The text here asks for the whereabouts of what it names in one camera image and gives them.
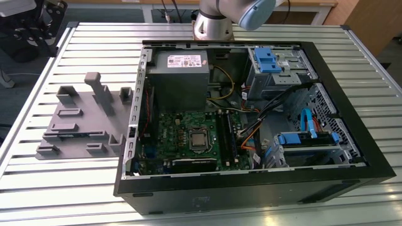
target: red wire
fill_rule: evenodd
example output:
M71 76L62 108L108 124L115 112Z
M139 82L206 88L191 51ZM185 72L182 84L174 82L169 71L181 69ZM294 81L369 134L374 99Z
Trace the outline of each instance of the red wire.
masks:
M313 121L315 123L318 131L322 131L322 128L321 128L321 125L319 125L319 122L318 122L317 118L313 118Z
M146 123L146 127L145 127L143 132L142 132L142 134L141 134L139 137L143 137L146 129L149 127L149 123L150 123L150 98L149 98L149 90L146 90L146 94L147 94L147 123Z
M245 103L246 103L246 100L242 101L242 109L246 110L246 111L249 111L250 109L247 109L245 107Z

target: power supply label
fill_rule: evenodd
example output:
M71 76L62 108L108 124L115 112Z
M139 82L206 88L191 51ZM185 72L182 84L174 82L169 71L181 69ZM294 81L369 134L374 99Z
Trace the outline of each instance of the power supply label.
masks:
M170 55L169 67L202 67L201 55Z

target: cable connector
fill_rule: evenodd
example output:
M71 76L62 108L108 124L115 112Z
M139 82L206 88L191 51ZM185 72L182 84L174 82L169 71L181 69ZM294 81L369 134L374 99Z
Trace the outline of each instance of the cable connector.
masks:
M170 19L170 15L169 13L165 11L165 18L166 18L166 21L170 23L171 19Z

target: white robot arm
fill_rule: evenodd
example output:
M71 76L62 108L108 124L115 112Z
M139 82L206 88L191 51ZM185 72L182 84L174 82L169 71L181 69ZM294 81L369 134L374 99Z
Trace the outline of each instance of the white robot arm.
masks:
M201 12L194 24L199 40L230 40L233 22L251 31L269 19L285 0L201 0Z

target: aluminum table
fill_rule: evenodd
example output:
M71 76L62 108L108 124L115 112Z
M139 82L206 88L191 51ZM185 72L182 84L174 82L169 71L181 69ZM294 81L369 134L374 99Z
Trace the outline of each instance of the aluminum table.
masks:
M111 90L134 87L142 41L190 40L191 25L80 23L63 34L60 53L50 59L0 149L0 226L402 223L402 90L354 33L338 26L265 25L254 32L234 26L234 35L237 40L315 42L398 176L326 203L141 216L112 196L118 158L39 161L35 151L59 87L90 90L90 71L102 73Z

